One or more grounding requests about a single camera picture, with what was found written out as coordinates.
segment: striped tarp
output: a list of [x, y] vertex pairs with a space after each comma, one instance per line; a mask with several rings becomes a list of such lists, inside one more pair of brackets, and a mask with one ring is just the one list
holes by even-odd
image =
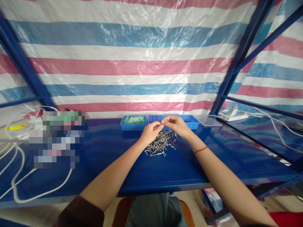
[[[11, 0], [0, 7], [60, 110], [113, 118], [207, 114], [256, 3]], [[286, 9], [276, 1], [254, 45], [285, 19]], [[241, 70], [231, 95], [286, 109], [303, 105], [296, 92], [302, 87], [302, 29], [287, 32]], [[31, 97], [3, 50], [0, 74], [6, 101]]]

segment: power strip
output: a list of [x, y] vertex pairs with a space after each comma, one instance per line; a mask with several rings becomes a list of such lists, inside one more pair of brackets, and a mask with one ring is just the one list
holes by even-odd
[[249, 117], [249, 115], [243, 115], [239, 112], [237, 112], [234, 116], [228, 116], [228, 115], [226, 115], [226, 113], [220, 112], [218, 114], [218, 116], [221, 117], [221, 119], [225, 120], [225, 121], [242, 120], [242, 119], [246, 119]]

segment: chair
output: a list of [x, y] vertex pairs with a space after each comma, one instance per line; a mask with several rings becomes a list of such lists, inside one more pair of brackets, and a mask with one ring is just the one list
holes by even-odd
[[[126, 225], [132, 201], [133, 197], [125, 197], [119, 202], [111, 227], [124, 227]], [[180, 203], [188, 227], [195, 227], [192, 213], [190, 212], [188, 205], [182, 200], [180, 200]]]

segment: blue metal table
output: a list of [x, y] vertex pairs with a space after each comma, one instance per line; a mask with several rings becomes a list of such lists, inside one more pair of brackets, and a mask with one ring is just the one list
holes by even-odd
[[[275, 117], [276, 119], [288, 124], [291, 118], [286, 116]], [[293, 151], [285, 147], [277, 132], [275, 131], [271, 120], [268, 117], [257, 118], [250, 116], [247, 119], [232, 121], [228, 123], [238, 131], [242, 131], [246, 136], [254, 139], [268, 150], [276, 153], [281, 158], [292, 163], [291, 167], [297, 172], [303, 172], [303, 153]], [[283, 124], [275, 121], [275, 125], [285, 143], [296, 150], [303, 151], [303, 138], [291, 133]], [[294, 132], [303, 135], [303, 133], [293, 130]]]
[[[122, 132], [120, 121], [121, 119], [86, 121], [88, 129], [85, 133], [85, 151], [81, 157], [83, 167], [75, 169], [62, 188], [24, 204], [15, 203], [11, 191], [0, 200], [0, 208], [71, 201], [140, 137], [139, 131]], [[200, 125], [194, 132], [245, 184], [288, 181], [298, 176], [297, 172], [226, 128], [204, 128]], [[178, 137], [174, 146], [176, 150], [169, 148], [166, 157], [149, 157], [143, 152], [126, 177], [118, 196], [210, 188], [211, 185], [189, 145]], [[28, 145], [23, 144], [22, 147], [27, 154], [26, 164], [18, 179], [30, 171]], [[13, 152], [0, 161], [0, 169], [6, 166], [12, 156]], [[10, 187], [11, 179], [18, 171], [20, 163], [21, 155], [18, 154], [12, 165], [0, 176], [0, 195]], [[67, 174], [67, 169], [37, 170], [18, 185], [19, 197], [28, 199], [51, 190], [59, 186]]]

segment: gray pants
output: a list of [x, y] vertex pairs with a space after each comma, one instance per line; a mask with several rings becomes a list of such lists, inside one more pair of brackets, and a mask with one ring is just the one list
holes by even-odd
[[125, 227], [187, 227], [180, 201], [168, 193], [134, 197]]

